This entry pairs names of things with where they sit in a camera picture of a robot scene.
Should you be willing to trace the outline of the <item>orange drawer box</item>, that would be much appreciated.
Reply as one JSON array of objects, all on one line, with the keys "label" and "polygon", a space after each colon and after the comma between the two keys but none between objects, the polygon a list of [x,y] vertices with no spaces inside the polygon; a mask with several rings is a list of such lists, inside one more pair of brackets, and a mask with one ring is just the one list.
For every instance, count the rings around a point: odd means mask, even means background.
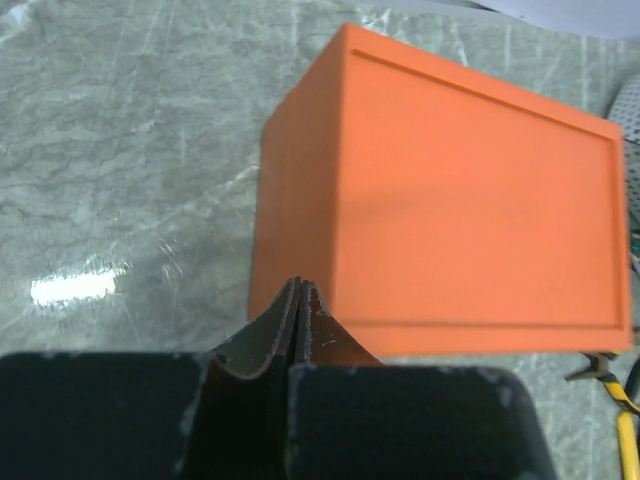
[{"label": "orange drawer box", "polygon": [[380,356],[629,349],[621,128],[346,24],[263,130],[250,315],[291,277]]}]

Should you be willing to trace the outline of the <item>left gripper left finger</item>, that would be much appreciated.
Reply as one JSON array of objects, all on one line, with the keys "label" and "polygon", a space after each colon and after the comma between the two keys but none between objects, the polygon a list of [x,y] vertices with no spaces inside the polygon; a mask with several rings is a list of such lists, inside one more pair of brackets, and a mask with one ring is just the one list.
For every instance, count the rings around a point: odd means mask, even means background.
[{"label": "left gripper left finger", "polygon": [[1,359],[5,479],[282,479],[301,283],[207,352]]}]

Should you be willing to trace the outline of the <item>yellow needle-nose pliers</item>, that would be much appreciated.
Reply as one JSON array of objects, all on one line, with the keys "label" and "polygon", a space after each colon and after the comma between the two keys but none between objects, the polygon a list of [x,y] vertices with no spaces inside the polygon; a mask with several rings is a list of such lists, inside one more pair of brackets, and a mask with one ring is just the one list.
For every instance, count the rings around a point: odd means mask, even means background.
[{"label": "yellow needle-nose pliers", "polygon": [[623,479],[639,478],[639,434],[634,420],[639,419],[639,359],[636,359],[621,383],[611,371],[610,363],[619,357],[618,352],[583,352],[589,365],[565,377],[567,382],[585,379],[597,380],[608,396],[616,403],[619,413],[616,417],[616,430],[619,447],[621,475]]}]

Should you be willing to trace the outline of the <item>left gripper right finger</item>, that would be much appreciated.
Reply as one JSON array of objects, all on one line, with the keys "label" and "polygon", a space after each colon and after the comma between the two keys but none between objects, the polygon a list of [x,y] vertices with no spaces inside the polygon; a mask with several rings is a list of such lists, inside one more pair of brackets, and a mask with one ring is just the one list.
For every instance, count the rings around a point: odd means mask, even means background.
[{"label": "left gripper right finger", "polygon": [[533,401],[488,366],[386,365],[304,282],[288,373],[291,479],[552,479]]}]

